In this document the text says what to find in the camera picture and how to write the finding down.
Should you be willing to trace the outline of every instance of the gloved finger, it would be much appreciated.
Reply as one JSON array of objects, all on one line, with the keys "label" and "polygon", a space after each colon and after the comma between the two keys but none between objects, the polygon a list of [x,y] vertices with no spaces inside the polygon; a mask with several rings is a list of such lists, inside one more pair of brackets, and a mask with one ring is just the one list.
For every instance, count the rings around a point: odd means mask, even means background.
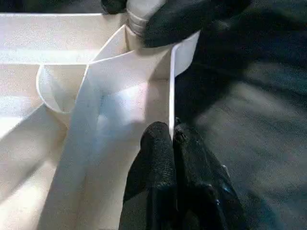
[{"label": "gloved finger", "polygon": [[124,11],[127,0],[101,0],[103,14],[117,14]]},{"label": "gloved finger", "polygon": [[147,22],[144,45],[179,42],[214,20],[242,12],[249,4],[250,0],[169,0]]},{"label": "gloved finger", "polygon": [[176,126],[173,146],[181,215],[196,214],[204,229],[247,230],[228,173],[197,130],[187,124]]},{"label": "gloved finger", "polygon": [[127,177],[120,230],[171,229],[176,215],[176,172],[167,124],[144,132]]}]

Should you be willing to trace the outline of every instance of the white tray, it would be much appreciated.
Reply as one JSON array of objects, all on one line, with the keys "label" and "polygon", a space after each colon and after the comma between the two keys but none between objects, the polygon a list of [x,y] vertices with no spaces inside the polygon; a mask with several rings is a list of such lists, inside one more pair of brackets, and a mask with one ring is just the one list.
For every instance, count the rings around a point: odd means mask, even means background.
[{"label": "white tray", "polygon": [[199,36],[143,49],[125,19],[0,15],[0,229],[118,227],[141,135],[154,121],[172,135]]}]

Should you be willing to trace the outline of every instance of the gloved hand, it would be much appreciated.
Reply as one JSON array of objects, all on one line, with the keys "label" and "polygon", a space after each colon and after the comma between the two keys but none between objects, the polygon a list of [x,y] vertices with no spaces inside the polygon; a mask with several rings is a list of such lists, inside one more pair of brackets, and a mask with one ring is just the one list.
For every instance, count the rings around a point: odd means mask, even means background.
[{"label": "gloved hand", "polygon": [[191,127],[150,125],[131,166],[120,230],[246,230],[225,168]]},{"label": "gloved hand", "polygon": [[217,19],[242,12],[250,0],[102,0],[110,14],[127,11],[135,23],[132,30],[142,31],[144,45],[164,46],[179,42]]}]

